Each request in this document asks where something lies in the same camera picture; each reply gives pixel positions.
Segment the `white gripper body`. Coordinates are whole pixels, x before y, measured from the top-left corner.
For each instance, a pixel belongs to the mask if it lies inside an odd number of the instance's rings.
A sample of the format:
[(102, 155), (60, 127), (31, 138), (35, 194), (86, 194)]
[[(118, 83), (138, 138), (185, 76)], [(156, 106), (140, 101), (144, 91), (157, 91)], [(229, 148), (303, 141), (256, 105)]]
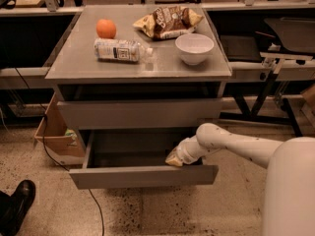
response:
[(208, 150), (202, 147), (196, 137), (186, 138), (181, 141), (176, 149), (176, 155), (184, 164), (192, 164), (200, 157), (205, 156)]

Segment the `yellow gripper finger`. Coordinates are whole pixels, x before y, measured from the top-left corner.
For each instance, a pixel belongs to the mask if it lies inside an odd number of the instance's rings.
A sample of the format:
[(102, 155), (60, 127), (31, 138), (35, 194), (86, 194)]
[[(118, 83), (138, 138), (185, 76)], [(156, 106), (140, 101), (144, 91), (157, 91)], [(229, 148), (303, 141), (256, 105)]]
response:
[(181, 167), (183, 165), (183, 162), (178, 156), (179, 152), (180, 152), (179, 147), (175, 147), (166, 157), (165, 163), (170, 166)]

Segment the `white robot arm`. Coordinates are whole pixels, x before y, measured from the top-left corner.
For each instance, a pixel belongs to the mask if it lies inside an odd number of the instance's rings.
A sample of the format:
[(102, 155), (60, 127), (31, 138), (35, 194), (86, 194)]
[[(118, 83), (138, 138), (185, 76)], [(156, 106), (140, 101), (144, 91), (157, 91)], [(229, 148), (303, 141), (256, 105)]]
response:
[(267, 170), (262, 236), (315, 236), (315, 139), (285, 142), (233, 134), (213, 123), (198, 127), (167, 156), (173, 166), (191, 164), (227, 149)]

